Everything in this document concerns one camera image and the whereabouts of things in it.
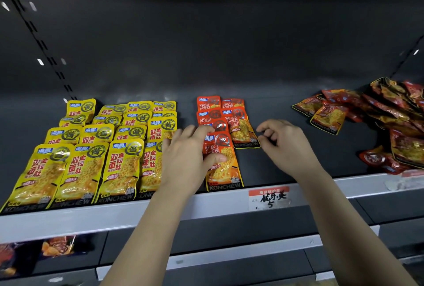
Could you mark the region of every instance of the finger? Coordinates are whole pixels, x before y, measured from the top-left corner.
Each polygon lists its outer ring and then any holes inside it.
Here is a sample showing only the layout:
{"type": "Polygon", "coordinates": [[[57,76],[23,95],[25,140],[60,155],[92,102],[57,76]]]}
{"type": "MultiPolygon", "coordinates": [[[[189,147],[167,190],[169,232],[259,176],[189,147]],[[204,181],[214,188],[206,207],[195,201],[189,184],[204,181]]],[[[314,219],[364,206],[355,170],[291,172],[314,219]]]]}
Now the finger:
{"type": "Polygon", "coordinates": [[[193,137],[203,142],[206,138],[206,135],[208,133],[213,133],[213,132],[215,132],[215,129],[212,126],[201,125],[196,129],[196,131],[193,134],[193,137]]]}
{"type": "Polygon", "coordinates": [[[171,144],[170,139],[164,139],[162,141],[162,153],[164,153],[167,150],[167,148],[169,147],[170,144],[171,144]]]}
{"type": "Polygon", "coordinates": [[[189,138],[193,135],[196,127],[194,125],[188,125],[181,133],[181,138],[189,138]]]}
{"type": "Polygon", "coordinates": [[[263,132],[264,130],[266,130],[268,128],[276,131],[277,129],[281,128],[282,126],[284,126],[284,124],[280,120],[270,119],[270,120],[266,120],[265,122],[262,122],[261,124],[259,124],[256,131],[257,132],[263,132]]]}
{"type": "Polygon", "coordinates": [[[227,157],[220,153],[211,153],[205,157],[203,160],[203,170],[204,173],[212,167],[212,165],[219,163],[219,162],[225,162],[227,160],[227,157]]]}
{"type": "Polygon", "coordinates": [[[183,133],[183,130],[181,128],[177,129],[174,132],[174,135],[172,136],[172,142],[177,141],[180,138],[180,136],[181,136],[182,133],[183,133]]]}
{"type": "Polygon", "coordinates": [[[278,148],[276,146],[274,146],[269,140],[268,138],[266,138],[263,135],[259,135],[258,136],[258,140],[259,143],[261,143],[261,147],[264,150],[264,152],[271,158],[272,160],[272,155],[274,155],[278,148]]]}
{"type": "Polygon", "coordinates": [[[264,132],[264,136],[271,137],[271,135],[274,134],[274,130],[267,128],[264,132]]]}

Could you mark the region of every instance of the hand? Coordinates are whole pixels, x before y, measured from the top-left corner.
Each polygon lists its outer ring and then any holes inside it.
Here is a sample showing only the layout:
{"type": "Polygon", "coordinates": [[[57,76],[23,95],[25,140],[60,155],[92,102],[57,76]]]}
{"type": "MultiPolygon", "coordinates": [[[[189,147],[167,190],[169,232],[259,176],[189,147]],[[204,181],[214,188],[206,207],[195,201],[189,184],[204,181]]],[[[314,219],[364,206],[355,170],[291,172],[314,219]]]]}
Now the hand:
{"type": "Polygon", "coordinates": [[[322,170],[301,128],[286,120],[266,120],[256,129],[262,149],[276,166],[294,179],[322,170]]]}
{"type": "Polygon", "coordinates": [[[159,190],[167,189],[173,195],[188,200],[196,193],[212,165],[227,160],[220,153],[211,153],[203,159],[203,142],[206,135],[214,131],[208,125],[198,128],[189,125],[184,130],[178,129],[172,140],[163,140],[162,181],[159,190]]]}

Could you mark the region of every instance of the price label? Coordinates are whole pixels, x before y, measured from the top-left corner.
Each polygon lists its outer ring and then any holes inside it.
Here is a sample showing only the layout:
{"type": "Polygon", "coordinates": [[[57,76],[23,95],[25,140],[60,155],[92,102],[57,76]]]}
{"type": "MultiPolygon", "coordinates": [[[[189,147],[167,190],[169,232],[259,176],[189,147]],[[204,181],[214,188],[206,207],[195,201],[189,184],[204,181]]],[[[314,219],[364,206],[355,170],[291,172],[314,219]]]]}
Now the price label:
{"type": "Polygon", "coordinates": [[[290,187],[249,190],[249,211],[286,208],[290,205],[290,187]]]}

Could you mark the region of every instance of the forearm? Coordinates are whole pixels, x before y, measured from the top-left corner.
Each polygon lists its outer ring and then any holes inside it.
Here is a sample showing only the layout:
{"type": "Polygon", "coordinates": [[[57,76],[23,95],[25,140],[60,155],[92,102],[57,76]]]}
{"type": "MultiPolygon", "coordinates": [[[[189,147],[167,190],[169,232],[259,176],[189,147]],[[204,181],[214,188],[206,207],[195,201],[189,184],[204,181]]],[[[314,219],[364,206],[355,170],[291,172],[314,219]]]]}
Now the forearm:
{"type": "Polygon", "coordinates": [[[307,199],[337,281],[416,285],[323,169],[295,178],[307,199]]]}
{"type": "Polygon", "coordinates": [[[158,190],[101,286],[161,285],[186,200],[158,190]]]}

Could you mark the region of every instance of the person's right hand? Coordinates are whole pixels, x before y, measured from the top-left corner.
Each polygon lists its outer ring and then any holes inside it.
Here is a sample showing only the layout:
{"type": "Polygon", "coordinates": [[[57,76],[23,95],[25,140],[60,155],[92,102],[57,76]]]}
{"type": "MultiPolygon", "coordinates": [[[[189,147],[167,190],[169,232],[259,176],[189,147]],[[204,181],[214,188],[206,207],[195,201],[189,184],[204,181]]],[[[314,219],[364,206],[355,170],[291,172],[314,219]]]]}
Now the person's right hand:
{"type": "Polygon", "coordinates": [[[262,149],[271,160],[294,179],[322,170],[301,128],[286,120],[266,120],[256,129],[262,149]]]}

